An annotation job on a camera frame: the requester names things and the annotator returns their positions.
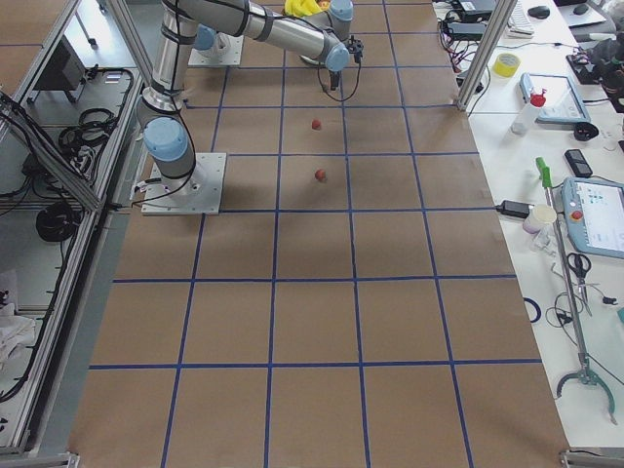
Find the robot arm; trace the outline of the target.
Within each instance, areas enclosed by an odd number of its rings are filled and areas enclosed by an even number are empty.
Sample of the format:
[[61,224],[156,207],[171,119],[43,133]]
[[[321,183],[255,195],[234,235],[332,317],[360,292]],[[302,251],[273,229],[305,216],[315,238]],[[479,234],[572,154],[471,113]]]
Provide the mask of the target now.
[[167,193],[190,187],[197,179],[194,143],[181,117],[184,79],[193,52],[215,51],[221,37],[249,38],[324,67],[332,89],[351,61],[362,60],[364,46],[350,32],[354,16],[350,1],[332,1],[326,10],[302,19],[252,1],[163,1],[161,5],[160,43],[136,114],[144,146],[169,186]]

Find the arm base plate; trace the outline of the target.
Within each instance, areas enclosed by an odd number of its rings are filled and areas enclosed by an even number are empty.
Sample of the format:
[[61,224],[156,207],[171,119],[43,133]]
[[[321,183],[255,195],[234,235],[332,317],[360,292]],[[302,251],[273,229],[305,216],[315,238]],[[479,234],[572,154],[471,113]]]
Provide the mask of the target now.
[[162,177],[153,165],[150,177],[158,178],[146,186],[144,215],[217,215],[220,210],[225,153],[198,153],[196,166],[188,182]]
[[191,52],[190,67],[222,67],[239,65],[244,39],[222,33],[198,34]]

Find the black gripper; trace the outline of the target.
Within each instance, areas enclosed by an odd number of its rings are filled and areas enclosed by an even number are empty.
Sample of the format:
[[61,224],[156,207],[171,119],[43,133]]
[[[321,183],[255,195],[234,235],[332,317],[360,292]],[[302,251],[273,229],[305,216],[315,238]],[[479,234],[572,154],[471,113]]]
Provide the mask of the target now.
[[[361,62],[364,56],[364,44],[361,40],[357,39],[354,35],[351,35],[347,42],[346,48],[350,55],[353,56],[355,62]],[[335,91],[340,85],[341,72],[330,71],[330,90]]]

